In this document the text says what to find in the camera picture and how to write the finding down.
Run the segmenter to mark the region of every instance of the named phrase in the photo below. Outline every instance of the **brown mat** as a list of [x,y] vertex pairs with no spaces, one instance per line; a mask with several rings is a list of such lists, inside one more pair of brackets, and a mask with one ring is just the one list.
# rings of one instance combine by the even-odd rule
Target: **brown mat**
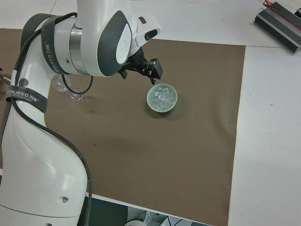
[[[0,33],[0,66],[11,71],[18,48],[10,45],[20,31]],[[245,47],[152,40],[143,49],[148,59],[160,59],[158,83],[178,92],[172,111],[152,111],[151,82],[129,73],[126,80],[95,78],[79,102],[51,89],[46,124],[82,151],[93,193],[226,226]],[[70,77],[73,88],[88,86],[89,77]],[[3,95],[0,101],[3,106]]]

